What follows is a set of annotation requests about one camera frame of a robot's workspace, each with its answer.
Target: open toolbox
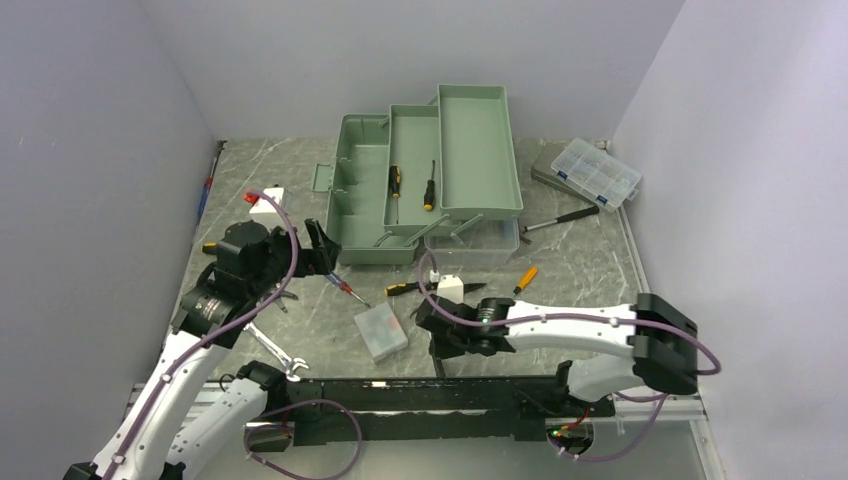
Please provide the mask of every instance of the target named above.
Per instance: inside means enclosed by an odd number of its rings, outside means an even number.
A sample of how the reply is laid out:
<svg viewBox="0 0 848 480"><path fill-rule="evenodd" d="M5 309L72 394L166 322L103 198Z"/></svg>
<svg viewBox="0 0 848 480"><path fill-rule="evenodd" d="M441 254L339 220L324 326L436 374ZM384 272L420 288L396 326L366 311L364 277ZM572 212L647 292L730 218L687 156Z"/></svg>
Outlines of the open toolbox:
<svg viewBox="0 0 848 480"><path fill-rule="evenodd" d="M398 198L391 165L401 174ZM329 191L326 231L342 246L342 264L409 264L425 236L462 245L460 234L484 219L516 219L523 203L506 90L440 85L430 105L392 105L388 118L345 116L335 158L316 165L313 190Z"/></svg>

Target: translucent plastic box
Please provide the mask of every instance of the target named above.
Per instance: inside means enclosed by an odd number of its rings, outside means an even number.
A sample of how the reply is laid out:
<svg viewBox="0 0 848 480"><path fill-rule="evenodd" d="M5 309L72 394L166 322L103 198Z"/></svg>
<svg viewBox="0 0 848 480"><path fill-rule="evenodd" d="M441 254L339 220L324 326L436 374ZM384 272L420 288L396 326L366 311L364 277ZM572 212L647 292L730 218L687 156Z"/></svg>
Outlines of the translucent plastic box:
<svg viewBox="0 0 848 480"><path fill-rule="evenodd" d="M613 211L639 192L642 174L594 145L575 138L551 163L551 169L574 191Z"/></svg>
<svg viewBox="0 0 848 480"><path fill-rule="evenodd" d="M379 362L409 345L409 339L403 333L400 322L387 302L354 316L353 321L359 327L374 362Z"/></svg>
<svg viewBox="0 0 848 480"><path fill-rule="evenodd" d="M424 237L439 266L499 267L518 250L518 220L482 220L452 237Z"/></svg>

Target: white wall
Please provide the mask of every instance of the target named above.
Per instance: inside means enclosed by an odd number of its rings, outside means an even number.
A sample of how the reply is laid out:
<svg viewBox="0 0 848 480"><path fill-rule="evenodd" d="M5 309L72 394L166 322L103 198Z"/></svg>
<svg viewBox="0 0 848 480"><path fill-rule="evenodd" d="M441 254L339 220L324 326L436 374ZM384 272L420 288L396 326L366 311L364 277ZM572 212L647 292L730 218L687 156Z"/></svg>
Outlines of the white wall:
<svg viewBox="0 0 848 480"><path fill-rule="evenodd" d="M688 0L614 137L652 288L725 362L729 478L848 472L848 5Z"/></svg>
<svg viewBox="0 0 848 480"><path fill-rule="evenodd" d="M142 0L220 138L506 85L515 135L609 138L683 0Z"/></svg>
<svg viewBox="0 0 848 480"><path fill-rule="evenodd" d="M0 7L2 478L58 479L152 369L214 141L135 0Z"/></svg>

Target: wrench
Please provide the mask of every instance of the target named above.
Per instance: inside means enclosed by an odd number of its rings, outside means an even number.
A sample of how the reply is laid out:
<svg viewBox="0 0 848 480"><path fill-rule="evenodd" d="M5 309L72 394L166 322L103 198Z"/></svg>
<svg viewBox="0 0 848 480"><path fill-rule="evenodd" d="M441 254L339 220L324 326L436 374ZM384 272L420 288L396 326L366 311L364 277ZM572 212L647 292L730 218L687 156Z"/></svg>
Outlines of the wrench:
<svg viewBox="0 0 848 480"><path fill-rule="evenodd" d="M302 358L291 358L288 356L282 348L278 347L277 344L268 338L267 335L262 333L262 330L259 330L253 322L248 323L247 326L244 327L244 330L253 335L253 338L265 347L265 350L268 350L271 355L277 357L277 360L283 364L283 373L286 374L286 379L288 381L300 381L300 377L294 373L298 368L305 368L309 370L309 365L306 364L306 361Z"/></svg>

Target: gray marble surface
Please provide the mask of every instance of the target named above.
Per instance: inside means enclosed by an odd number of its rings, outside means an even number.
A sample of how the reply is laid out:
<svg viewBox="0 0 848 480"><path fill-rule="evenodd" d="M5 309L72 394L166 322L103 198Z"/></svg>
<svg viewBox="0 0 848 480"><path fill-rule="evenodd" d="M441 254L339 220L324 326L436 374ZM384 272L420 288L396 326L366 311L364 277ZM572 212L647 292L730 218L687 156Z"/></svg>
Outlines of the gray marble surface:
<svg viewBox="0 0 848 480"><path fill-rule="evenodd" d="M249 205L242 200L248 187L262 189L278 183L289 188L293 194L288 208L290 216L301 231L301 241L308 242L303 220L314 217L323 224L327 207L327 194L311 190L313 167L316 163L330 161L335 143L335 139L323 138L227 142L200 221L183 289L194 283L210 261L210 257L200 252L201 244L217 241L227 226L248 218ZM530 178L530 167L544 144L541 139L515 141L525 206L520 217L522 224L531 225L589 206L588 202ZM539 267L539 274L521 295L527 302L597 307L635 299L638 291L636 271L617 213L602 212L577 222L531 232L528 237L533 240L532 245L521 244L503 267L489 271L443 269L442 273L458 274L465 282L488 282L485 289L466 296L466 303L470 304L486 296L511 294L515 283L531 265ZM408 348L379 364L374 364L353 322L353 316L365 311L365 306L323 277L293 280L288 290L300 300L286 300L287 314L275 306L269 307L259 315L256 324L290 355L307 361L311 369L301 371L303 376L433 376L432 362L427 354L428 333L415 327L410 317L421 297L413 292L386 299L383 293L386 285L412 281L413 268L412 265L340 265L336 270L373 305L388 300L409 337ZM563 360L589 356L587 352L549 349L488 358L467 355L446 361L445 370L448 376L543 374L554 372ZM234 373L252 359L274 364L273 357L255 340L242 335L215 375Z"/></svg>

